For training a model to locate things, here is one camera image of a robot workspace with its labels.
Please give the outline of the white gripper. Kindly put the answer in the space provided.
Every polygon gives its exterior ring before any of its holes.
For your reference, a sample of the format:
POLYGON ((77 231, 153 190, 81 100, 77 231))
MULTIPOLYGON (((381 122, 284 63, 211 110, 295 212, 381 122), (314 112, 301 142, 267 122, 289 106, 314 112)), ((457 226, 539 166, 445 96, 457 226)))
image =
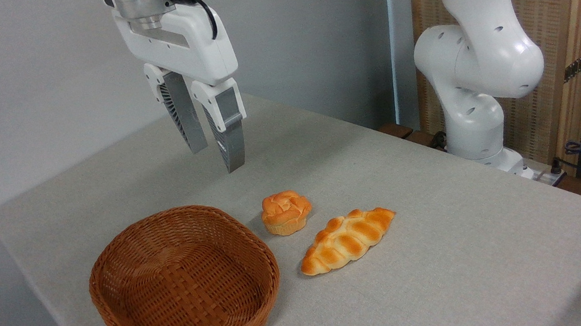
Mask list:
POLYGON ((160 18, 160 28, 140 30, 113 9, 113 19, 124 42, 137 59, 158 103, 164 105, 192 153, 208 146, 190 92, 201 103, 228 172, 245 163, 242 122, 247 117, 239 87, 230 78, 238 61, 224 24, 212 8, 217 37, 206 11, 178 4, 160 18))

